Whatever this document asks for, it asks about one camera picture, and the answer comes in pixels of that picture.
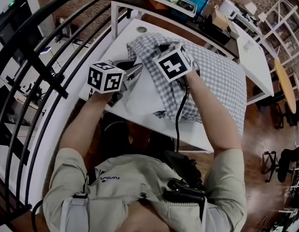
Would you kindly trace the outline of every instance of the white desk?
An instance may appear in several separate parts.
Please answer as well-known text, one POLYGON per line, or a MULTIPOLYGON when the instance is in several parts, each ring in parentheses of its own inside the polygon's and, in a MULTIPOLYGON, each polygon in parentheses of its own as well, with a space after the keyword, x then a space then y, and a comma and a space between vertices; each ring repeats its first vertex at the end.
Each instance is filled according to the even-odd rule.
MULTIPOLYGON (((182 39, 182 37, 171 33, 165 29, 152 25, 150 23, 140 21, 137 19, 132 20, 132 22, 122 31, 122 33, 117 37, 117 39, 111 44, 105 54, 102 56, 101 60, 123 60, 128 58, 128 51, 126 44, 142 33, 139 33, 136 28, 137 27, 145 27, 148 31, 147 32, 157 32, 161 33, 166 37, 171 38, 178 38, 182 39)), ((79 97, 87 100, 90 88, 84 85, 82 88, 79 97)), ((129 92, 126 91, 124 96, 128 96, 129 92)), ((144 116, 134 116, 129 114, 126 111, 125 105, 123 104, 122 100, 120 100, 114 107, 107 106, 105 108, 106 111, 112 112, 124 119, 127 119, 133 123, 139 124, 144 126, 150 130, 157 131, 161 134, 170 136, 172 138, 176 138, 176 130, 175 130, 175 123, 172 123, 168 119, 159 119, 154 114, 147 114, 144 116)), ((197 122, 179 122, 179 135, 180 140, 184 143, 196 146, 200 149, 203 149, 208 152, 213 152, 213 148, 210 145, 207 135, 205 133, 204 127, 202 124, 197 122)))
POLYGON ((239 64, 243 67, 246 76, 263 91, 263 93, 247 100, 247 105, 250 105, 268 96, 273 96, 273 84, 263 49, 242 28, 234 22, 233 24, 239 33, 239 38, 237 39, 240 57, 239 64), (250 42, 251 46, 248 50, 245 50, 248 42, 250 42))
POLYGON ((119 1, 111 1, 111 28, 112 28, 112 38, 113 40, 115 40, 118 36, 118 16, 119 16, 119 7, 123 7, 123 8, 128 8, 128 9, 132 9, 132 10, 137 10, 138 11, 138 19, 141 19, 142 14, 149 14, 151 16, 154 16, 156 18, 162 19, 164 21, 167 21, 175 26, 178 26, 192 34, 194 34, 196 37, 199 37, 200 39, 204 40, 205 42, 207 42, 209 45, 212 45, 213 47, 215 47, 216 49, 219 49, 222 53, 224 53, 226 55, 226 57, 228 59, 233 59, 234 56, 232 54, 230 54, 228 51, 226 51, 226 47, 221 47, 219 46, 217 43, 215 43, 214 41, 212 41, 210 38, 202 35, 201 33, 191 29, 190 27, 184 25, 183 23, 180 23, 176 20, 167 18, 163 15, 160 15, 158 13, 155 13, 147 8, 141 8, 138 6, 134 6, 131 4, 127 4, 127 3, 123 3, 123 2, 119 2, 119 1))

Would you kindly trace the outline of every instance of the black monitor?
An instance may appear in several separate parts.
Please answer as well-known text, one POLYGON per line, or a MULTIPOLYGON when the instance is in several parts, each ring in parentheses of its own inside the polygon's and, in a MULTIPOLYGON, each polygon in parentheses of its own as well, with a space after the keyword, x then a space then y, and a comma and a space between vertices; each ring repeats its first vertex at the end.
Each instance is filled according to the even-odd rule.
MULTIPOLYGON (((27 0, 11 1, 8 8, 0 14, 0 42, 5 45, 13 36, 15 31, 32 15, 27 0)), ((27 39, 29 44, 35 48, 42 40, 42 34, 38 27, 31 29, 27 39)), ((22 65, 25 57, 18 49, 15 51, 13 58, 22 65)))

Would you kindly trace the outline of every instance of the cardboard box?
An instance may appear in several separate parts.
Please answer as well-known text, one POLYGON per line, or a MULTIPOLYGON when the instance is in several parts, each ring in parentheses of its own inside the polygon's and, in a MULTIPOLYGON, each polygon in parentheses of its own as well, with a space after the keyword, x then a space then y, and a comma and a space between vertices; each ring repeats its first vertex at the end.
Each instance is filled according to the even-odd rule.
POLYGON ((227 18, 218 10, 214 10, 212 13, 212 23, 221 30, 226 30, 228 27, 227 18))
POLYGON ((230 37, 233 39, 237 39, 239 37, 239 33, 236 30, 235 26, 233 25, 232 21, 228 20, 228 24, 229 24, 229 33, 230 33, 230 37))

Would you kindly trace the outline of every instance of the hand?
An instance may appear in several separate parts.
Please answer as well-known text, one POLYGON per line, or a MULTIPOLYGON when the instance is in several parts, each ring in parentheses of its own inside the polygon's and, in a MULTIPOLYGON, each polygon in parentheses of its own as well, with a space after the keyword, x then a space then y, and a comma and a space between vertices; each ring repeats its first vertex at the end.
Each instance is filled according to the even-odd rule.
POLYGON ((92 100, 92 102, 108 103, 111 100, 113 94, 114 94, 114 92, 105 93, 105 94, 100 94, 98 92, 94 92, 94 94, 91 96, 90 100, 92 100))
POLYGON ((187 73, 187 74, 186 74, 186 77, 187 77, 187 81, 188 81, 188 82, 190 82, 192 79, 194 79, 194 78, 196 78, 196 77, 200 78, 200 77, 198 76, 197 71, 196 71, 195 69, 193 69, 191 72, 187 73))
POLYGON ((89 100, 86 102, 87 107, 105 107, 105 105, 111 100, 112 95, 114 92, 106 93, 106 94, 100 94, 98 92, 94 92, 94 94, 89 98, 89 100))

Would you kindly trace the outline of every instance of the metal railing bar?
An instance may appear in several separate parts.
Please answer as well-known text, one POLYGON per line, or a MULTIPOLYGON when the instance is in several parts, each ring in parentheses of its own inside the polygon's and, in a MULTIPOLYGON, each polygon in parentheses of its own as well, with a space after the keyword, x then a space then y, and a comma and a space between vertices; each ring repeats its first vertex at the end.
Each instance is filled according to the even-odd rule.
POLYGON ((65 62, 64 66, 60 70, 60 72, 64 69, 66 70, 67 67, 72 63, 73 59, 77 56, 77 54, 80 53, 80 51, 85 47, 85 45, 95 36, 96 33, 98 33, 109 21, 111 20, 111 17, 109 16, 104 22, 72 53, 72 55, 69 57, 69 59, 65 62))
POLYGON ((5 196, 3 195, 3 193, 2 193, 1 191, 0 191, 0 196, 2 197, 2 200, 5 199, 5 196))
MULTIPOLYGON (((10 58, 12 57, 12 55, 14 54, 15 49, 13 51, 13 48, 15 48, 15 46, 17 46, 17 42, 20 38, 20 35, 22 33, 24 33, 23 29, 25 29, 26 27, 28 28, 29 26, 32 26, 31 24, 36 24, 36 26, 38 24, 40 24, 47 16, 49 16, 51 13, 53 13, 58 7, 62 6, 63 4, 65 4, 67 1, 69 0, 52 0, 48 5, 40 8, 37 12, 35 12, 26 22, 24 22, 21 27, 17 30, 17 32, 12 36, 11 40, 2 48, 2 50, 0 51, 0 68, 1 66, 3 66, 3 68, 1 68, 0 70, 0 75, 3 71, 3 69, 5 68, 5 66, 7 65, 8 61, 10 60, 10 58)), ((77 12, 75 12, 74 15, 72 15, 71 20, 73 19, 73 16, 77 16, 77 12)), ((59 26, 57 29, 54 30, 54 32, 48 37, 46 38, 46 40, 44 41, 43 44, 40 45, 40 50, 42 50, 46 45, 48 45, 48 43, 52 40, 52 38, 57 34, 57 32, 59 30, 61 30, 64 26, 66 26, 66 24, 69 23, 68 20, 66 20, 67 22, 64 22, 61 26, 59 26)), ((1 114, 0 114, 0 126, 1 126, 1 121, 2 118, 5 114, 5 110, 7 108, 7 105, 9 104, 10 99, 15 95, 21 81, 23 80, 23 78, 25 77, 27 71, 30 68, 30 64, 27 63, 25 65, 25 67, 22 69, 22 71, 20 72, 19 76, 17 77, 14 85, 12 86, 11 91, 8 94, 7 99, 5 100, 5 103, 3 105, 3 108, 1 110, 1 114)))
MULTIPOLYGON (((85 4, 83 7, 79 8, 77 11, 75 11, 67 19, 65 19, 64 22, 61 23, 57 28, 55 28, 55 30, 52 31, 49 36, 47 36, 46 38, 44 38, 42 40, 42 42, 40 43, 40 45, 37 47, 36 52, 39 53, 41 50, 43 50, 45 47, 47 47, 47 45, 53 40, 53 38, 58 34, 59 31, 61 31, 63 28, 65 28, 76 17, 78 17, 81 13, 83 13, 85 10, 87 10, 89 7, 91 7, 92 5, 94 5, 95 3, 97 3, 98 1, 100 1, 100 0, 90 1, 89 3, 85 4)), ((23 68, 24 69, 29 69, 29 67, 30 67, 30 64, 26 63, 26 65, 24 65, 23 68)))
POLYGON ((105 6, 102 10, 100 10, 95 16, 93 16, 88 22, 83 24, 75 33, 67 40, 60 49, 54 54, 51 60, 47 63, 46 68, 51 68, 58 57, 64 52, 64 50, 69 46, 69 44, 76 39, 76 37, 85 29, 87 28, 95 19, 101 16, 105 11, 111 8, 111 5, 105 6))
MULTIPOLYGON (((68 93, 64 90, 64 88, 59 84, 59 82, 54 78, 49 71, 47 71, 58 59, 58 57, 63 53, 63 51, 68 47, 68 45, 86 28, 88 25, 90 25, 96 18, 98 18, 100 15, 102 15, 105 11, 107 11, 111 5, 108 5, 104 7, 101 11, 99 11, 93 18, 91 18, 87 23, 82 25, 71 37, 68 41, 66 41, 61 48, 56 52, 56 54, 52 57, 52 59, 48 62, 47 66, 45 66, 42 61, 39 59, 37 53, 32 49, 30 50, 29 44, 23 44, 21 51, 25 54, 25 56, 28 58, 29 62, 34 63, 33 66, 35 69, 41 74, 39 78, 36 80, 33 88, 31 89, 29 95, 26 98, 26 106, 23 105, 20 115, 18 116, 17 123, 15 126, 15 129, 13 131, 13 135, 10 141, 8 156, 7 156, 7 163, 6 163, 6 170, 5 170, 5 188, 6 192, 9 190, 9 177, 10 177, 10 167, 11 167, 11 161, 12 161, 12 147, 15 141, 15 138, 17 137, 18 131, 20 129, 21 121, 26 113, 26 110, 30 104, 31 97, 35 94, 37 87, 42 82, 42 76, 49 76, 48 80, 51 86, 57 86, 56 91, 58 91, 64 98, 67 98, 68 93)), ((6 196, 7 199, 7 210, 9 207, 9 196, 6 196)))
POLYGON ((30 128, 29 128, 29 131, 28 131, 28 134, 27 134, 27 137, 26 137, 26 140, 25 140, 25 143, 24 143, 24 146, 23 146, 23 149, 22 149, 22 154, 21 154, 21 157, 20 157, 20 161, 19 161, 19 166, 18 166, 18 171, 17 171, 17 180, 16 180, 16 206, 19 207, 21 205, 21 202, 20 202, 20 184, 21 184, 21 178, 22 178, 22 172, 23 172, 23 167, 24 167, 24 158, 25 158, 25 152, 26 152, 26 149, 28 148, 28 145, 29 145, 29 142, 31 140, 31 136, 32 136, 32 133, 34 131, 34 128, 38 122, 38 119, 40 117, 40 114, 47 102, 47 99, 49 98, 50 94, 52 93, 53 89, 50 87, 47 92, 45 93, 43 99, 42 99, 42 102, 40 103, 39 107, 38 107, 38 110, 37 112, 35 113, 34 117, 33 117, 33 120, 32 120, 32 123, 30 125, 30 128))
POLYGON ((5 214, 8 214, 8 212, 4 209, 4 204, 5 204, 5 200, 4 200, 4 196, 2 197, 1 195, 0 195, 0 207, 2 208, 2 210, 3 210, 3 212, 5 213, 5 214))
MULTIPOLYGON (((125 14, 119 18, 119 22, 125 18, 125 14)), ((73 77, 75 76, 75 74, 78 72, 78 70, 81 68, 81 66, 84 64, 84 62, 86 61, 86 59, 90 56, 90 54, 94 51, 94 49, 98 46, 98 44, 111 32, 111 28, 109 28, 100 38, 99 40, 97 40, 97 42, 94 43, 94 45, 88 50, 88 52, 84 55, 84 57, 80 60, 80 62, 78 63, 78 65, 76 66, 76 68, 73 70, 73 72, 71 73, 71 75, 68 77, 67 81, 65 82, 65 84, 63 85, 64 88, 67 88, 68 85, 70 84, 70 82, 72 81, 73 77)), ((45 133, 45 130, 48 126, 48 123, 55 111, 55 108, 57 106, 57 104, 59 103, 61 99, 61 95, 59 94, 53 105, 51 106, 47 117, 44 121, 44 124, 42 126, 42 129, 40 131, 40 135, 38 137, 38 140, 36 142, 36 145, 34 147, 33 153, 32 153, 32 158, 31 158, 31 162, 30 162, 30 166, 29 166, 29 170, 28 170, 28 177, 27 177, 27 183, 26 183, 26 191, 25 191, 25 205, 28 204, 28 198, 29 198, 29 189, 30 189, 30 182, 31 182, 31 177, 32 177, 32 171, 33 171, 33 167, 34 167, 34 163, 38 154, 38 149, 40 147, 40 143, 42 141, 43 135, 45 133)))
POLYGON ((31 209, 31 205, 27 205, 27 206, 24 206, 12 213, 10 213, 9 215, 3 217, 2 219, 0 219, 0 226, 3 225, 3 224, 6 224, 7 222, 23 215, 24 213, 26 213, 27 211, 29 211, 31 209))
MULTIPOLYGON (((0 178, 0 188, 1 188, 1 190, 4 190, 4 182, 3 182, 3 180, 0 178)), ((12 193, 12 192, 10 192, 10 196, 14 199, 14 200, 16 200, 16 197, 15 197, 15 195, 12 193)))
MULTIPOLYGON (((58 50, 58 52, 59 52, 59 54, 55 54, 54 55, 54 57, 49 61, 49 63, 47 64, 47 66, 46 66, 46 68, 48 68, 48 66, 50 65, 50 64, 53 64, 55 61, 56 61, 56 59, 60 56, 60 54, 66 49, 66 47, 89 25, 89 24, 91 24, 96 18, 98 18, 100 15, 102 15, 105 11, 107 11, 109 8, 111 7, 111 5, 108 5, 108 6, 106 6, 106 7, 104 7, 101 11, 99 11, 99 13, 97 13, 97 15, 95 15, 92 19, 90 19, 87 23, 85 23, 82 27, 80 27, 74 34, 73 34, 73 36, 68 40, 68 41, 66 41, 65 42, 65 44, 58 50)), ((105 24, 107 24, 108 23, 108 21, 106 21, 105 23, 102 23, 102 25, 100 26, 100 27, 98 27, 98 31, 105 25, 105 24)), ((85 44, 87 44, 90 40, 91 40, 91 38, 98 32, 98 31, 95 31, 94 32, 94 34, 92 34, 85 42, 85 44)), ((79 51, 84 47, 84 45, 85 44, 82 44, 82 47, 80 48, 80 47, 78 47, 78 49, 79 49, 79 51)), ((72 60, 76 57, 76 55, 73 57, 73 58, 69 58, 68 59, 68 61, 70 61, 70 63, 72 62, 72 60)), ((65 69, 68 67, 68 65, 70 64, 70 63, 68 63, 68 64, 65 64, 64 66, 63 66, 63 68, 60 70, 60 72, 59 72, 59 76, 61 76, 61 73, 63 73, 64 71, 65 71, 65 69)), ((19 128, 20 128, 20 124, 21 124, 21 121, 22 121, 22 119, 23 119, 23 117, 24 117, 24 115, 25 115, 25 113, 26 113, 26 110, 27 110, 27 108, 28 108, 28 106, 29 106, 29 104, 30 104, 30 101, 31 101, 31 97, 35 94, 35 92, 36 92, 36 89, 37 89, 37 87, 40 85, 40 83, 41 83, 41 81, 42 81, 42 77, 41 76, 39 76, 39 78, 36 80, 36 82, 35 82, 35 84, 34 84, 34 86, 33 86, 33 88, 31 89, 31 91, 30 91, 30 93, 29 93, 29 95, 27 96, 27 98, 26 98, 26 101, 25 101, 25 104, 23 105, 23 107, 22 107, 22 110, 21 110, 21 112, 20 112, 20 114, 19 114, 19 116, 18 116, 18 119, 17 119, 17 123, 16 123, 16 126, 15 126, 15 129, 14 129, 14 131, 13 131, 13 135, 12 135, 12 138, 11 138, 11 142, 10 142, 10 146, 9 146, 9 151, 8 151, 8 157, 7 157, 7 164, 6 164, 6 177, 5 177, 5 185, 8 187, 9 186, 9 175, 10 175, 10 165, 11 165, 11 161, 12 161, 12 147, 13 147, 13 144, 14 144, 14 140, 15 140, 15 138, 17 137, 17 133, 18 133, 18 131, 19 131, 19 128)), ((22 168, 22 164, 23 164, 23 161, 22 161, 22 156, 24 155, 24 153, 25 153, 25 151, 26 151, 26 148, 23 148, 23 151, 22 151, 22 154, 21 154, 21 160, 20 160, 20 164, 19 164, 19 167, 18 167, 18 171, 20 170, 20 168, 22 168)))
POLYGON ((5 209, 0 205, 0 220, 5 216, 5 214, 7 214, 5 209))
POLYGON ((20 39, 30 32, 32 27, 38 26, 46 17, 52 14, 56 9, 64 5, 70 0, 52 0, 46 6, 37 10, 31 17, 29 17, 13 34, 11 39, 4 45, 0 51, 0 75, 7 65, 10 58, 18 49, 20 39))
POLYGON ((52 76, 52 74, 49 71, 49 66, 45 66, 43 64, 42 60, 39 58, 38 53, 36 53, 30 47, 29 43, 26 42, 26 39, 24 39, 22 46, 20 47, 20 50, 28 59, 28 62, 31 62, 31 65, 40 74, 40 76, 42 76, 46 82, 53 86, 54 89, 66 99, 68 97, 67 91, 60 85, 60 83, 55 79, 55 77, 52 76))

